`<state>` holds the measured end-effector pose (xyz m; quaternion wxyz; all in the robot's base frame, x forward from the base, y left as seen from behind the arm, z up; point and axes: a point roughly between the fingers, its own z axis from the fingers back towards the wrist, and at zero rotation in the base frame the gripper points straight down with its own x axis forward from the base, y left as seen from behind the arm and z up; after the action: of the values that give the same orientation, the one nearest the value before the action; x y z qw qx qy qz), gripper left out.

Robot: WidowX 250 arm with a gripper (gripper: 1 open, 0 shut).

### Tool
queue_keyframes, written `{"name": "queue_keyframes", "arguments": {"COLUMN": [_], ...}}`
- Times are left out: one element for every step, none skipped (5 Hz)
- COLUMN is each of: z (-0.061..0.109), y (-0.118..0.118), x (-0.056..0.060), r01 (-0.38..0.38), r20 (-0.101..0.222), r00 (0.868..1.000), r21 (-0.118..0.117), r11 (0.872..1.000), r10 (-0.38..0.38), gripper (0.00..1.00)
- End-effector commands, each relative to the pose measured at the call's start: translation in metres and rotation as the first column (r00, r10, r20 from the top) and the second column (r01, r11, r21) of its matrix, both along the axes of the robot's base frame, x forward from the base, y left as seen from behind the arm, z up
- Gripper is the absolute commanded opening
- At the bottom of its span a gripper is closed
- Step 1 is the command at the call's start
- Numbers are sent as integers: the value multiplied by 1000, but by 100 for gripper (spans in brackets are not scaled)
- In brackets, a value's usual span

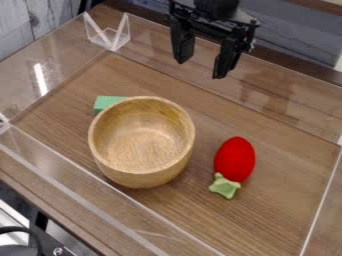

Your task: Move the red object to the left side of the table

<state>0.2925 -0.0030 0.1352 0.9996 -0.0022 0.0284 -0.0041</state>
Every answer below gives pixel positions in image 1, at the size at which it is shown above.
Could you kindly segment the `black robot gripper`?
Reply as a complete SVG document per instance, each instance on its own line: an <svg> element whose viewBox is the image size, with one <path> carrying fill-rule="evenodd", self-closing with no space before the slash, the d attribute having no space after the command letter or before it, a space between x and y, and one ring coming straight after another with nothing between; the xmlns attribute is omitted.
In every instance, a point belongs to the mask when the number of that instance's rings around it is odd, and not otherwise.
<svg viewBox="0 0 342 256"><path fill-rule="evenodd" d="M253 48L260 23L239 8L240 0L168 0L172 54L183 64L193 56L195 33L221 40L212 78L221 79L235 68L240 51Z"/></svg>

